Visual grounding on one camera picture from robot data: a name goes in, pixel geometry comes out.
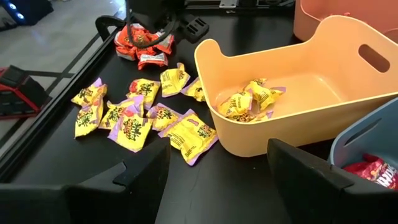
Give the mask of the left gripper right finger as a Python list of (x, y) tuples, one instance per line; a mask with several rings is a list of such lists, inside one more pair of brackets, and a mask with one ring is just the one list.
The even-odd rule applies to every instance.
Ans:
[(279, 139), (270, 139), (267, 159), (292, 223), (333, 223), (341, 191), (353, 181), (331, 164)]

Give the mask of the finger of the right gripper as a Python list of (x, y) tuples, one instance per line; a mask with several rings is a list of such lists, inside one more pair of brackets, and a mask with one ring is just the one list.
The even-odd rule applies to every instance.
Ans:
[(198, 42), (209, 31), (209, 25), (200, 17), (185, 14), (182, 17), (182, 36), (194, 44)]

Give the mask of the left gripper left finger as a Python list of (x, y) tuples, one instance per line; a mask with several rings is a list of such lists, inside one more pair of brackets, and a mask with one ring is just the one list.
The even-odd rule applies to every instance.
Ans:
[(160, 138), (124, 161), (126, 170), (113, 179), (125, 190), (116, 207), (116, 223), (154, 223), (164, 194), (170, 166), (171, 145)]

